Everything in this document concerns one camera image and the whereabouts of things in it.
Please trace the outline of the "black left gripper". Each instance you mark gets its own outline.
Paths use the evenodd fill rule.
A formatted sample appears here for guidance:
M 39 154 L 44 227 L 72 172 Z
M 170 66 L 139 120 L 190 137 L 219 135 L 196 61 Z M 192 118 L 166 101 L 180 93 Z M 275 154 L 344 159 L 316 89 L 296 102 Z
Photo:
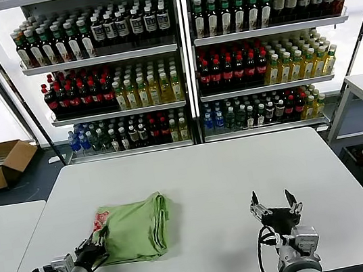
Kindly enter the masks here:
M 91 234 L 78 247 L 76 247 L 76 266 L 82 267 L 87 271 L 94 271 L 100 267 L 109 257 L 106 252 L 105 244 L 108 237 L 109 228 L 104 226 L 96 234 Z

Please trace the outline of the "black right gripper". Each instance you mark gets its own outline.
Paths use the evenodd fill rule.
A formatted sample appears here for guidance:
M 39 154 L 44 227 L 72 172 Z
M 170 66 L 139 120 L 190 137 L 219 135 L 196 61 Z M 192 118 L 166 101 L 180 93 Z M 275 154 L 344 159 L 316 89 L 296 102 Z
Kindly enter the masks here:
M 299 225 L 301 220 L 300 212 L 302 211 L 302 202 L 298 202 L 296 197 L 285 190 L 287 201 L 290 208 L 271 208 L 270 210 L 263 204 L 259 203 L 255 191 L 251 194 L 250 213 L 257 218 L 262 219 L 264 226 L 270 227 L 274 232 L 281 235 L 289 235 L 291 230 L 296 225 Z

